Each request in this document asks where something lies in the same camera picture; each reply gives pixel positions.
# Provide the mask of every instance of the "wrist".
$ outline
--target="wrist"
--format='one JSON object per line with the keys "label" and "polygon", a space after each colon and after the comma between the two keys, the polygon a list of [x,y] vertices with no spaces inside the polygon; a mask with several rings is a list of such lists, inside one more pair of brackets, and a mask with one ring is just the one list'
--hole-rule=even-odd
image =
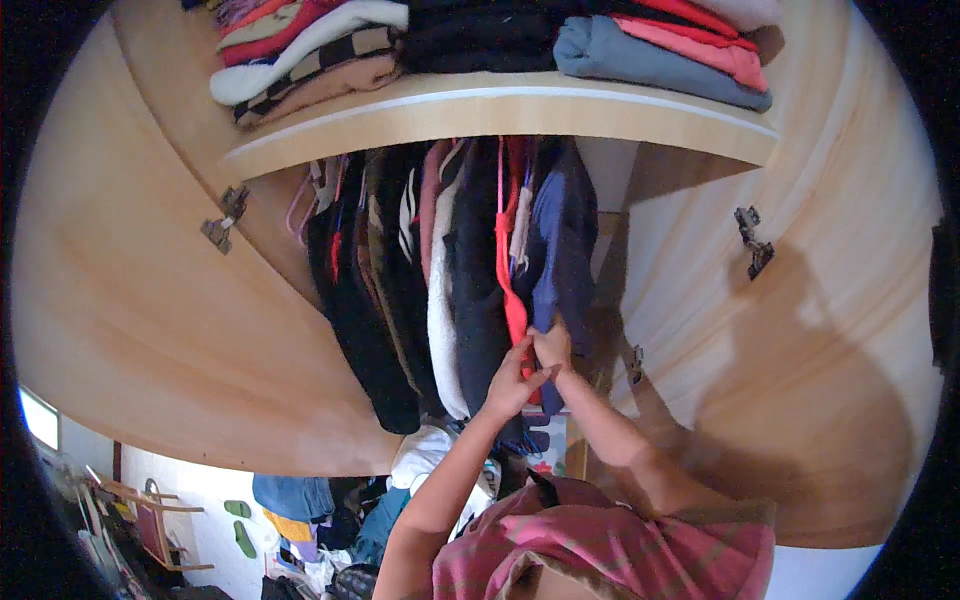
{"label": "wrist", "polygon": [[484,404],[477,414],[470,420],[471,423],[477,423],[479,427],[491,429],[494,433],[503,429],[512,416],[503,415],[496,411],[489,404]]}

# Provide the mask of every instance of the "wardrobe door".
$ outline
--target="wardrobe door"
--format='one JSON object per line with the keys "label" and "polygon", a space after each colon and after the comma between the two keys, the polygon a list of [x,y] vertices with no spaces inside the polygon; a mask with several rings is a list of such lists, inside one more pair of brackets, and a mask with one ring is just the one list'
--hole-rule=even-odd
{"label": "wardrobe door", "polygon": [[287,475],[390,468],[329,323],[222,217],[145,106],[109,17],[53,99],[18,214],[23,385],[123,444]]}

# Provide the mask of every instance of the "cabinet hinge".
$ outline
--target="cabinet hinge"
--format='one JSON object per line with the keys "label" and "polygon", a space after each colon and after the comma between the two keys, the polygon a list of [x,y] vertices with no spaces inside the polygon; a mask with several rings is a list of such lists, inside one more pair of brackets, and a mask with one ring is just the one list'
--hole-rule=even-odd
{"label": "cabinet hinge", "polygon": [[230,252],[232,247],[229,240],[230,228],[240,221],[240,217],[247,209],[248,195],[250,195],[250,190],[246,186],[238,190],[228,187],[224,195],[220,197],[220,205],[224,209],[224,218],[216,221],[207,219],[200,226],[200,233],[210,240],[210,243],[216,246],[217,250],[223,255]]}
{"label": "cabinet hinge", "polygon": [[747,268],[747,276],[750,281],[760,275],[760,271],[767,266],[774,257],[774,246],[770,242],[760,243],[754,238],[754,227],[760,224],[760,213],[752,206],[746,210],[738,208],[733,212],[740,229],[740,237],[743,238],[743,245],[750,251],[752,261]]}

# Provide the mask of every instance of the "red garment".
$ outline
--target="red garment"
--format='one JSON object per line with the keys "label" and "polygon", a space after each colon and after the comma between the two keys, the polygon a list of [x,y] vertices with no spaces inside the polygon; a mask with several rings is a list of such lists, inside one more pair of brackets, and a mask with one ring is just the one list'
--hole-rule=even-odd
{"label": "red garment", "polygon": [[767,80],[763,77],[760,56],[756,52],[739,46],[717,48],[646,23],[637,23],[618,17],[614,17],[613,21],[625,34],[729,73],[739,84],[752,87],[758,92],[767,91]]}
{"label": "red garment", "polygon": [[[514,292],[510,284],[510,232],[514,229],[514,220],[516,219],[516,207],[520,202],[520,178],[523,177],[523,159],[525,157],[526,140],[519,135],[507,136],[507,158],[510,163],[510,196],[507,206],[503,206],[503,136],[500,136],[499,156],[497,157],[497,166],[499,169],[499,186],[497,189],[497,213],[496,213],[496,280],[500,282],[503,288],[503,311],[507,315],[507,330],[510,331],[510,342],[514,346],[527,335],[527,308],[523,305],[523,300]],[[533,363],[533,356],[528,350],[527,355],[523,357],[524,364],[520,372],[524,377],[534,374],[534,369],[529,366]],[[535,390],[530,401],[534,404],[540,404],[540,390]]]}
{"label": "red garment", "polygon": [[687,2],[687,0],[634,0],[634,4],[676,14],[678,17],[684,18],[687,21],[693,21],[708,29],[712,29],[721,36],[729,38],[740,37],[740,32],[738,32],[733,25],[708,10]]}
{"label": "red garment", "polygon": [[743,37],[723,37],[720,34],[697,29],[696,27],[686,27],[685,25],[677,25],[675,23],[664,23],[662,21],[655,21],[653,19],[643,19],[638,16],[629,16],[628,14],[612,13],[611,17],[614,19],[623,19],[625,21],[633,21],[635,23],[643,23],[645,25],[660,27],[668,32],[677,34],[679,36],[689,37],[693,41],[699,41],[700,43],[716,46],[717,48],[739,46],[740,48],[750,50],[751,52],[756,52],[756,44]]}
{"label": "red garment", "polygon": [[253,23],[256,19],[261,16],[267,16],[268,14],[273,14],[276,12],[276,9],[280,8],[285,4],[290,4],[293,0],[267,0],[260,6],[256,7],[252,11],[244,15],[242,19],[220,30],[220,36],[226,36],[228,33],[240,29],[241,27],[246,27]]}
{"label": "red garment", "polygon": [[304,29],[328,12],[344,4],[347,0],[304,0],[303,8],[290,21],[290,25],[278,34],[245,44],[237,44],[224,48],[220,56],[226,66],[242,64],[250,60],[269,57],[271,54],[282,52],[290,45]]}

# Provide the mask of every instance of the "wardrobe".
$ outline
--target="wardrobe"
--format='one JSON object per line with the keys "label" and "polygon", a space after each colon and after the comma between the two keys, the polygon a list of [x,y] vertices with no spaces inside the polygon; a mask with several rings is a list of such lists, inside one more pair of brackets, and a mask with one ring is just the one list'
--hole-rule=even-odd
{"label": "wardrobe", "polygon": [[[119,0],[39,130],[19,207],[21,382],[123,444],[286,475],[389,472],[380,428],[285,227],[305,163],[440,137],[581,136],[601,194],[598,389],[702,433],[725,485],[775,497],[778,543],[882,542],[942,377],[927,310],[940,217],[923,125],[849,2],[784,2],[765,115],[556,73],[401,79],[254,132],[210,98],[201,14]],[[250,189],[228,252],[201,232]],[[776,254],[747,275],[734,212]],[[593,466],[569,431],[571,455]]]}

